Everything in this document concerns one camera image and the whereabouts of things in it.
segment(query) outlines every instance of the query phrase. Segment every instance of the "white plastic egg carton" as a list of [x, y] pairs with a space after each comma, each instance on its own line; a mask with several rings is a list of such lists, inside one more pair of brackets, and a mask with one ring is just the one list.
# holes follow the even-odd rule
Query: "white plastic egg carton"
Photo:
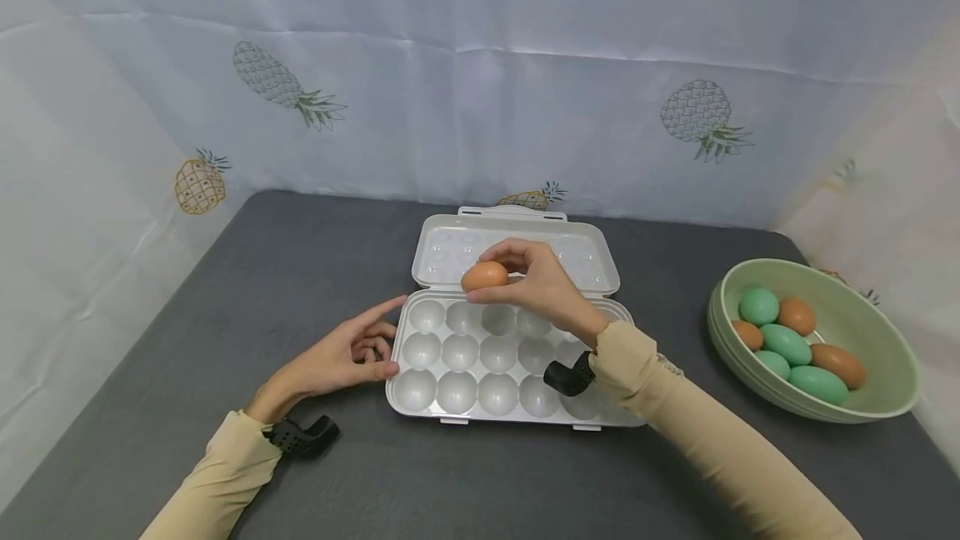
[[633, 323], [619, 302], [604, 298], [620, 278], [603, 233], [569, 223], [560, 212], [525, 207], [461, 207], [456, 216], [424, 222], [412, 275], [427, 288], [400, 312], [393, 357], [400, 374], [387, 382], [398, 413], [466, 424], [472, 419], [636, 427], [643, 421], [595, 386], [567, 397], [543, 382], [556, 359], [571, 366], [587, 346], [538, 315], [507, 305], [472, 305], [460, 278], [488, 246], [504, 238], [549, 243], [587, 299], [611, 321]]

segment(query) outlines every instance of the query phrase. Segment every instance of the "forearm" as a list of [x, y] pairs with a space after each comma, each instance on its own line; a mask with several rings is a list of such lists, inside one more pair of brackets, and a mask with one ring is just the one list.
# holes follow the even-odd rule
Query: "forearm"
[[280, 451], [265, 437], [267, 426], [244, 412], [230, 412], [181, 487], [150, 523], [141, 540], [227, 538], [240, 513], [270, 482]]
[[600, 333], [596, 381], [661, 433], [763, 538], [859, 538], [772, 444], [696, 387], [630, 324]]

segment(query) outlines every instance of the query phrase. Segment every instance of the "hand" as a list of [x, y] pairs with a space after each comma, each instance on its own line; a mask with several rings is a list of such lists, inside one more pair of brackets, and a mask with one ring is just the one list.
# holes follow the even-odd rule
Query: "hand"
[[304, 398], [396, 376], [400, 366], [391, 361], [387, 338], [396, 336], [397, 327], [381, 318], [406, 300], [397, 296], [336, 326], [274, 373], [245, 409], [247, 415], [265, 424], [276, 423]]
[[524, 277], [511, 277], [507, 286], [473, 290], [467, 294], [469, 302], [506, 303], [526, 308], [549, 319], [558, 329], [573, 333], [590, 348], [596, 348], [598, 336], [607, 329], [608, 321], [597, 307], [583, 298], [548, 244], [511, 237], [492, 245], [480, 255], [479, 261], [497, 261], [507, 271], [522, 273]]

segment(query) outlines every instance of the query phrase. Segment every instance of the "wrist strap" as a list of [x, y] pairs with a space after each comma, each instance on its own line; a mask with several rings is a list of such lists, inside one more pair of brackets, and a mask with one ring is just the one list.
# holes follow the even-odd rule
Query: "wrist strap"
[[284, 419], [272, 430], [264, 432], [263, 436], [291, 457], [313, 457], [326, 451], [340, 438], [340, 427], [327, 415], [323, 415], [305, 431], [295, 422]]
[[596, 376], [590, 368], [590, 351], [583, 351], [570, 368], [559, 361], [551, 362], [543, 372], [543, 381], [563, 396], [576, 396], [586, 390]]

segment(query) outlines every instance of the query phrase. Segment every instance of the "finger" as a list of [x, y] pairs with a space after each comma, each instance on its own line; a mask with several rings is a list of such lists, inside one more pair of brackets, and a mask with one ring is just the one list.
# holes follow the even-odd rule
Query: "finger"
[[518, 237], [508, 237], [505, 241], [493, 244], [482, 255], [480, 261], [499, 261], [500, 258], [507, 256], [517, 256], [525, 258], [527, 251], [530, 250], [535, 242], [524, 241]]
[[380, 302], [379, 305], [373, 308], [369, 308], [367, 311], [360, 313], [357, 317], [353, 319], [348, 319], [343, 322], [343, 326], [352, 333], [352, 336], [359, 336], [364, 330], [372, 326], [374, 323], [377, 323], [380, 319], [384, 317], [387, 313], [390, 313], [394, 308], [403, 305], [407, 301], [406, 295], [397, 296], [397, 298], [392, 298], [386, 302]]
[[377, 323], [367, 327], [362, 334], [364, 334], [365, 338], [376, 338], [378, 336], [382, 336], [384, 338], [396, 338], [397, 326], [386, 321], [377, 321]]
[[393, 361], [376, 361], [354, 365], [350, 367], [350, 373], [347, 378], [348, 386], [355, 386], [364, 382], [381, 382], [389, 380], [400, 372], [400, 366]]
[[383, 361], [390, 361], [392, 349], [390, 343], [384, 337], [375, 337], [373, 340], [373, 350], [377, 351]]
[[517, 284], [480, 288], [467, 293], [467, 302], [478, 305], [517, 304]]
[[377, 339], [376, 338], [358, 338], [354, 340], [353, 345], [350, 346], [350, 355], [353, 356], [353, 361], [360, 361], [363, 357], [363, 351], [365, 348], [377, 349]]
[[493, 258], [492, 261], [500, 263], [501, 266], [504, 266], [510, 273], [525, 274], [527, 272], [527, 262], [524, 257], [520, 257], [519, 255], [503, 255]]

